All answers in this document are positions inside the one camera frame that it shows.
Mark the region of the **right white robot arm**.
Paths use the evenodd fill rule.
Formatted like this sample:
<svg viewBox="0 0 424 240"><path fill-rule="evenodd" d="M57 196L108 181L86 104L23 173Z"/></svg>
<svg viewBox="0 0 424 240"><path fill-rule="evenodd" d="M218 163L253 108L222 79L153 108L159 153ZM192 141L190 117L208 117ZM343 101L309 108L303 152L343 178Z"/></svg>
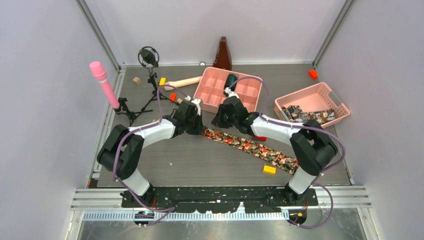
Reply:
<svg viewBox="0 0 424 240"><path fill-rule="evenodd" d="M237 128L242 134L270 138L292 147L298 168L283 190L291 205L299 205L306 191L339 152L337 145L316 120L293 123L248 112L236 96L226 98L219 105L212 125Z"/></svg>

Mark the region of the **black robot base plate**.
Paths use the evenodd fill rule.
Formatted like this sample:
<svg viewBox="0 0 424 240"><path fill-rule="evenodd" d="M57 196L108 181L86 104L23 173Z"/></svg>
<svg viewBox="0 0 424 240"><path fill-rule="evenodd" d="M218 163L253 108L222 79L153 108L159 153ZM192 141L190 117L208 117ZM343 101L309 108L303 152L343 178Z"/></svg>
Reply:
<svg viewBox="0 0 424 240"><path fill-rule="evenodd" d="M302 224L309 207L318 206L314 189L300 196L276 186L149 187L141 196L120 193L123 208L147 207L135 213L137 224L155 221L283 219Z"/></svg>

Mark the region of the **floral patterned necktie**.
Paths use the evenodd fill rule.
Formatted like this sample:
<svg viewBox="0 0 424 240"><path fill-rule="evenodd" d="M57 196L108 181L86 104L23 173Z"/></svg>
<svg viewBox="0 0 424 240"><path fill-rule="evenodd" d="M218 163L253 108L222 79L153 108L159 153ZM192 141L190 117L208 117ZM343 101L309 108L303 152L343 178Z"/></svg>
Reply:
<svg viewBox="0 0 424 240"><path fill-rule="evenodd" d="M281 151L275 150L251 139L246 139L211 128L206 128L201 135L207 139L231 146L241 150L242 152L262 159L291 175L294 175L300 167L300 164L295 157L288 156Z"/></svg>

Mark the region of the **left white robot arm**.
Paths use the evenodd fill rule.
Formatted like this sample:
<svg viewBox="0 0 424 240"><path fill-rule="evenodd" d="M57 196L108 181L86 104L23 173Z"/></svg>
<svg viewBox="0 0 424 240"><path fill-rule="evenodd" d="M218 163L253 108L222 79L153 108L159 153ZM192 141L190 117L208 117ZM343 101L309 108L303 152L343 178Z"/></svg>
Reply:
<svg viewBox="0 0 424 240"><path fill-rule="evenodd" d="M142 126L125 127L118 124L101 147L97 162L134 193L134 200L141 207L148 207L154 199L151 192L153 186L138 170L142 150L184 133L201 135L204 132L201 102L199 98L183 100L173 114Z"/></svg>

